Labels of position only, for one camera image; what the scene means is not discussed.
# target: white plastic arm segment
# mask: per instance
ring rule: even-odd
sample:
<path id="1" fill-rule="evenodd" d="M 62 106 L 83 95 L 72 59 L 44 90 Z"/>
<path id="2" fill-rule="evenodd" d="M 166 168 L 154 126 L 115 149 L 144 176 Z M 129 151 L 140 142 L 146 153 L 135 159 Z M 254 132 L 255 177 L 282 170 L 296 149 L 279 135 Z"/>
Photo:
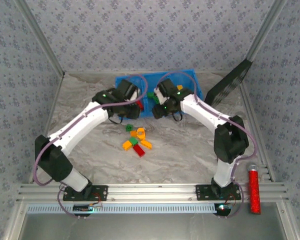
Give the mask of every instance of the white plastic arm segment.
<path id="1" fill-rule="evenodd" d="M 54 145 L 61 146 L 61 151 L 67 157 L 71 153 L 72 149 L 83 139 L 92 129 L 94 129 L 99 124 L 103 123 L 108 119 L 107 110 L 103 110 L 99 108 L 94 110 L 93 112 L 86 115 L 85 113 L 92 108 L 99 106 L 100 104 L 97 102 L 90 102 L 88 106 L 79 113 L 71 122 L 69 122 L 66 126 L 61 128 L 59 131 L 51 134 L 49 137 L 51 139 L 58 138 L 59 135 L 66 130 L 72 123 L 74 123 L 78 118 L 82 115 L 84 117 L 78 124 L 76 124 L 71 130 L 69 130 L 61 139 L 58 139 Z"/>
<path id="2" fill-rule="evenodd" d="M 218 116 L 222 116 L 226 119 L 229 118 L 228 115 L 225 115 L 213 107 L 209 106 L 205 102 L 198 99 L 202 105 L 211 111 L 215 112 Z M 218 117 L 212 115 L 211 113 L 204 110 L 201 106 L 196 103 L 195 96 L 190 94 L 186 96 L 183 101 L 180 102 L 181 110 L 189 114 L 190 116 L 197 119 L 203 125 L 205 125 L 213 134 L 215 134 L 215 129 L 218 125 L 223 125 L 226 121 L 219 119 Z M 214 181 L 222 188 L 226 187 L 231 183 L 231 172 L 234 168 L 236 160 L 234 160 L 231 164 L 218 160 L 216 173 L 213 177 Z"/>

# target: wall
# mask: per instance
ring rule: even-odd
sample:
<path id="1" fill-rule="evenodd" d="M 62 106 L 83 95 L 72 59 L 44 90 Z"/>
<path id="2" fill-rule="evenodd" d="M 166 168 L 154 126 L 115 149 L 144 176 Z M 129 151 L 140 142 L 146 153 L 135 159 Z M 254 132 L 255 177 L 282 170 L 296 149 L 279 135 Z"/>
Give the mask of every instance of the wall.
<path id="1" fill-rule="evenodd" d="M 12 0 L 0 1 L 0 238 L 34 162 L 59 77 Z"/>
<path id="2" fill-rule="evenodd" d="M 245 81 L 277 181 L 300 227 L 300 0 L 289 0 Z"/>
<path id="3" fill-rule="evenodd" d="M 65 71 L 230 70 L 273 0 L 27 0 Z"/>

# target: marble surface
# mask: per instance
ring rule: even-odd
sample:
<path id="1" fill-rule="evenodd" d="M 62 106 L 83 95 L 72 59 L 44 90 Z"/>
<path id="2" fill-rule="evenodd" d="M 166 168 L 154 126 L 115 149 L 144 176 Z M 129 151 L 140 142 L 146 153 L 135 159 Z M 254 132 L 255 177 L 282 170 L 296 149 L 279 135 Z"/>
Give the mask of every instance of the marble surface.
<path id="1" fill-rule="evenodd" d="M 57 104 L 49 128 L 52 134 L 66 125 L 91 101 L 96 92 L 114 86 L 114 74 L 66 74 L 61 85 Z M 204 95 L 222 76 L 197 73 Z M 239 89 L 235 89 L 217 109 L 229 116 L 244 119 Z M 146 139 L 152 143 L 151 150 L 139 157 L 133 149 L 124 151 L 123 142 L 129 139 L 126 125 L 144 127 Z M 106 121 L 83 138 L 69 155 L 74 167 L 94 184 L 119 183 L 209 183 L 217 169 L 213 149 L 213 134 L 196 119 L 185 115 L 181 122 L 172 117 L 162 119 L 139 118 L 124 120 L 122 125 Z M 245 154 L 253 152 L 250 143 Z M 235 173 L 237 181 L 248 181 L 246 164 L 243 162 Z"/>

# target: red glitter tube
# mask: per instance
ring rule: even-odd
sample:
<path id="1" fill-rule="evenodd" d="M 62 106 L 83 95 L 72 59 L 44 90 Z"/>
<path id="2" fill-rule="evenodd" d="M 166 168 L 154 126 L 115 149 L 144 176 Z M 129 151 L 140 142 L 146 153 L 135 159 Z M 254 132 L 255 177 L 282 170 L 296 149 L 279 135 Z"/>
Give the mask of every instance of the red glitter tube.
<path id="1" fill-rule="evenodd" d="M 258 166 L 251 164 L 249 171 L 250 211 L 253 214 L 261 214 Z"/>

